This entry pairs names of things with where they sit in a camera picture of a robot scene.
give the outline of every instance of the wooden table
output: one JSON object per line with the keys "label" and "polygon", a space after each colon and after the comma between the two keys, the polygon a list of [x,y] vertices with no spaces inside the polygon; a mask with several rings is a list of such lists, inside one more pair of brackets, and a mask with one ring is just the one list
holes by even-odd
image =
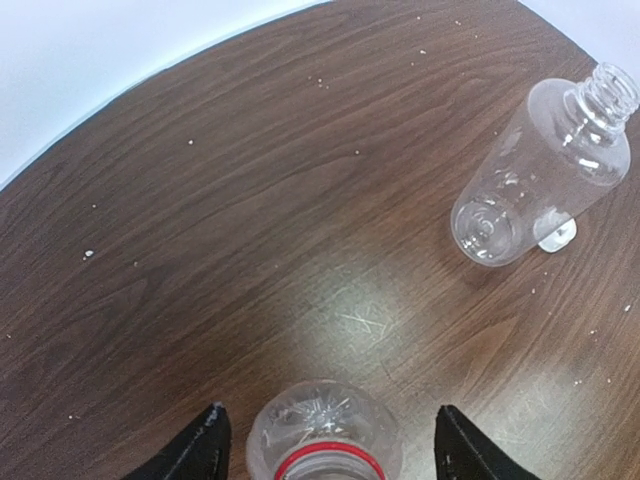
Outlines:
{"label": "wooden table", "polygon": [[564,252],[449,233],[527,90],[592,67],[512,1],[343,0],[118,98],[0,195],[0,478],[117,479],[222,400],[246,479],[312,377],[396,413],[405,479],[444,403],[542,478],[639,478],[637,165]]}

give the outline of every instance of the bottle body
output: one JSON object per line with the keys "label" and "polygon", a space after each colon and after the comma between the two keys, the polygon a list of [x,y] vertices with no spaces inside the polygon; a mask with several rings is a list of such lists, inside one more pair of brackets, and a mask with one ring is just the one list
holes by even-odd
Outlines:
{"label": "bottle body", "polygon": [[[487,266],[511,263],[627,174],[631,155],[624,122],[630,113],[610,119],[600,104],[590,103],[589,82],[611,78],[597,72],[583,84],[544,80],[518,107],[452,211],[454,238],[470,258]],[[617,101],[603,100],[600,93],[593,94],[597,100]],[[625,107],[632,113],[637,104]]]}
{"label": "bottle body", "polygon": [[253,480],[395,480],[401,464],[391,413],[362,390],[331,380],[282,392],[256,417],[247,442]]}

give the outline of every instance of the clear plastic bottle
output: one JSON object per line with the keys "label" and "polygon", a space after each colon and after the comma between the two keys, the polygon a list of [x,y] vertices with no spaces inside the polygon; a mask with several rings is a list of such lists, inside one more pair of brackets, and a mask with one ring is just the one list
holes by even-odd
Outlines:
{"label": "clear plastic bottle", "polygon": [[362,390],[301,383],[256,417],[247,465],[253,480],[395,480],[401,439],[391,413]]}
{"label": "clear plastic bottle", "polygon": [[610,64],[582,83],[535,85],[453,207],[462,251],[506,265],[611,191],[629,170],[624,129],[639,103],[633,79]]}

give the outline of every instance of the empty bottle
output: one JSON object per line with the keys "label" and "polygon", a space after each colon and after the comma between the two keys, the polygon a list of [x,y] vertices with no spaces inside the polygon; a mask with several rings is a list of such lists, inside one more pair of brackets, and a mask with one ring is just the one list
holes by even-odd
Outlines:
{"label": "empty bottle", "polygon": [[624,130],[639,104],[633,79],[610,64],[582,83],[535,85],[453,207],[462,251],[506,265],[611,191],[629,171]]}
{"label": "empty bottle", "polygon": [[391,413],[362,390],[301,383],[256,417],[247,465],[253,480],[396,480],[401,440]]}

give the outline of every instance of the bottle mouth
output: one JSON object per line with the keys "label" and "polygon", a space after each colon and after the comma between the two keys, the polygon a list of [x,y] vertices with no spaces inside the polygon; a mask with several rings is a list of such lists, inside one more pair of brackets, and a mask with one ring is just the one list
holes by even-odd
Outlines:
{"label": "bottle mouth", "polygon": [[640,87],[620,67],[599,64],[591,77],[579,85],[579,102],[598,125],[624,129],[624,124],[640,106]]}
{"label": "bottle mouth", "polygon": [[289,454],[274,480],[387,480],[378,461],[361,448],[343,442],[317,442]]}

